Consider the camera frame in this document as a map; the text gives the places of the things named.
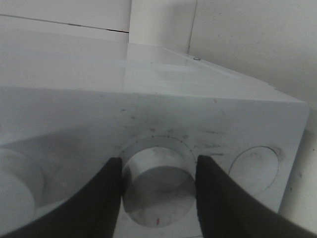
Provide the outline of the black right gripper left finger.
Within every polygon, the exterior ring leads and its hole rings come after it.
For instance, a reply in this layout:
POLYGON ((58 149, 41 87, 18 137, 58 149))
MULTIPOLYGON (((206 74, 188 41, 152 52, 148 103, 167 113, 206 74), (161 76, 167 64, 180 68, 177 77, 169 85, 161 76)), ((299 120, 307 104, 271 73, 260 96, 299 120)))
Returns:
POLYGON ((77 193, 5 238, 111 238, 119 215, 122 159, 110 158, 77 193))

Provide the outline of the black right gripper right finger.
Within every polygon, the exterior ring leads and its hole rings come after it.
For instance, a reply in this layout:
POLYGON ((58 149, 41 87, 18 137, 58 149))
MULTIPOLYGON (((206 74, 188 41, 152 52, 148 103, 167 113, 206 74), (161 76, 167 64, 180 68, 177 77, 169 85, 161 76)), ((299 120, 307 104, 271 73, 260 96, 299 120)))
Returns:
POLYGON ((241 188, 212 157, 199 155, 196 206, 205 238, 315 238, 241 188))

